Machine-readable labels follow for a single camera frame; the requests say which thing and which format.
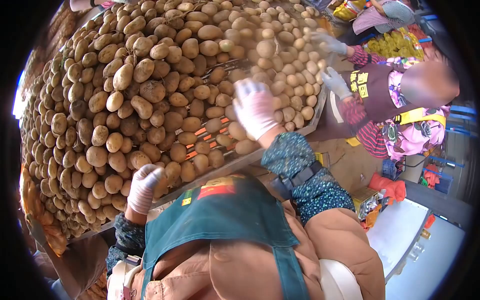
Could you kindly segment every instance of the orange mesh bag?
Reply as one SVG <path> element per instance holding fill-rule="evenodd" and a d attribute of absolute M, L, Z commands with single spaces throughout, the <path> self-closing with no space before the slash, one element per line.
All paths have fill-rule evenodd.
<path fill-rule="evenodd" d="M 20 175 L 20 188 L 20 203 L 24 214 L 31 214 L 33 218 L 42 224 L 48 244 L 55 254 L 60 257 L 67 249 L 67 238 L 61 231 L 58 220 L 43 206 L 35 183 L 30 178 L 28 170 L 23 166 L 22 174 Z"/>

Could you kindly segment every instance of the pile of potatoes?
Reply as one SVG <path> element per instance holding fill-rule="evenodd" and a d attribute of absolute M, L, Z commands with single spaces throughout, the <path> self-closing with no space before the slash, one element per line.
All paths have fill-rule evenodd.
<path fill-rule="evenodd" d="M 266 1 L 256 9 L 243 5 L 243 0 L 115 4 L 75 32 L 45 65 L 24 112 L 24 166 L 67 238 L 100 231 L 124 211 L 132 176 L 145 164 L 166 170 L 167 184 L 154 189 L 154 201 L 224 165 L 223 152 L 195 134 L 202 127 L 218 145 L 235 145 L 238 155 L 258 147 L 236 122 L 231 104 L 232 83 L 246 74 L 219 64 L 248 57 L 254 79 L 274 92 L 272 105 L 282 109 L 278 119 L 287 129 L 312 117 L 320 87 L 318 80 L 310 83 L 315 73 L 310 65 L 317 68 L 320 58 L 303 27 L 316 23 L 290 18 Z M 300 78 L 307 72 L 310 76 Z M 186 159 L 192 149 L 197 155 Z"/>
<path fill-rule="evenodd" d="M 270 87 L 275 96 L 275 119 L 289 132 L 304 127 L 313 118 L 327 55 L 310 43 L 312 30 L 317 27 L 312 19 L 319 16 L 317 9 L 305 8 L 299 0 L 290 2 L 301 18 L 292 18 L 282 7 L 270 7 L 267 1 L 258 3 L 264 11 L 259 16 L 260 28 L 253 33 L 258 44 L 247 53 L 254 64 L 250 69 L 253 79 Z M 322 28 L 316 31 L 326 32 Z"/>

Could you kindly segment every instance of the brown jacket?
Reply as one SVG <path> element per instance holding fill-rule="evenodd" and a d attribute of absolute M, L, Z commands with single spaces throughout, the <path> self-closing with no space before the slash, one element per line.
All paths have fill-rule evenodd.
<path fill-rule="evenodd" d="M 319 259 L 347 266 L 357 279 L 364 300 L 385 299 L 382 262 L 369 246 L 357 216 L 345 208 L 323 211 L 305 227 L 295 218 L 289 201 L 285 217 L 300 241 L 294 246 L 311 299 L 324 299 Z M 140 300 L 145 270 L 135 275 L 133 300 Z M 243 241 L 196 240 L 167 252 L 155 265 L 154 281 L 145 299 L 282 299 L 282 288 L 272 250 Z"/>

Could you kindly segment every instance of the yellow strap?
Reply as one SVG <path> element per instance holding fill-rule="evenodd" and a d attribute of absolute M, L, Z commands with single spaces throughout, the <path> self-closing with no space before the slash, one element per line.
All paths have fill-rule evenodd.
<path fill-rule="evenodd" d="M 400 114 L 402 116 L 402 121 L 400 122 L 400 125 L 418 122 L 418 121 L 433 120 L 433 121 L 440 122 L 440 124 L 442 124 L 445 128 L 446 118 L 444 116 L 437 115 L 437 114 L 423 116 L 422 114 L 423 114 L 423 108 L 416 108 L 416 109 L 404 112 Z"/>

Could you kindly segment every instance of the hand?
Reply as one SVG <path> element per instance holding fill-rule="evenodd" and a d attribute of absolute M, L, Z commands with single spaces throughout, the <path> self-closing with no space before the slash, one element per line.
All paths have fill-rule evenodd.
<path fill-rule="evenodd" d="M 166 180 L 165 169 L 153 164 L 141 167 L 132 179 L 128 206 L 141 215 L 147 215 L 152 205 L 153 190 L 160 180 Z"/>
<path fill-rule="evenodd" d="M 334 92 L 340 100 L 353 95 L 347 87 L 345 80 L 343 80 L 342 76 L 340 76 L 340 74 L 338 74 L 332 67 L 327 67 L 327 73 L 321 72 L 320 75 L 328 89 Z"/>
<path fill-rule="evenodd" d="M 47 238 L 45 237 L 45 232 L 43 231 L 42 224 L 32 217 L 32 214 L 27 214 L 25 216 L 26 224 L 28 230 L 32 237 L 40 244 L 44 246 L 47 243 Z"/>
<path fill-rule="evenodd" d="M 325 42 L 322 46 L 322 50 L 325 52 L 336 52 L 347 55 L 347 45 L 326 33 L 312 32 L 311 40 L 318 43 Z"/>
<path fill-rule="evenodd" d="M 258 140 L 278 125 L 274 118 L 273 96 L 263 83 L 244 79 L 235 82 L 237 99 L 233 107 L 245 130 Z"/>

